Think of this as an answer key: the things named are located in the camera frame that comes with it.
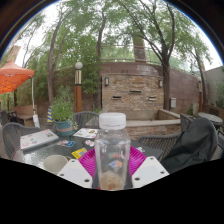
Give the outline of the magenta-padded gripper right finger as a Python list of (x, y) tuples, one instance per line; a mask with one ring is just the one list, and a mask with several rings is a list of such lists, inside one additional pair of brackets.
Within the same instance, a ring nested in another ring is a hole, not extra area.
[(130, 149), (126, 188), (140, 188), (168, 176), (168, 171), (155, 156), (146, 157), (138, 149)]

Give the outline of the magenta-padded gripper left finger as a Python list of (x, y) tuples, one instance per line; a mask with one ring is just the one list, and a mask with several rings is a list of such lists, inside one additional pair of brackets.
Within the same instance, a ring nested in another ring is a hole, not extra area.
[(70, 159), (58, 176), (84, 188), (91, 188), (96, 172), (95, 150), (84, 153), (79, 159)]

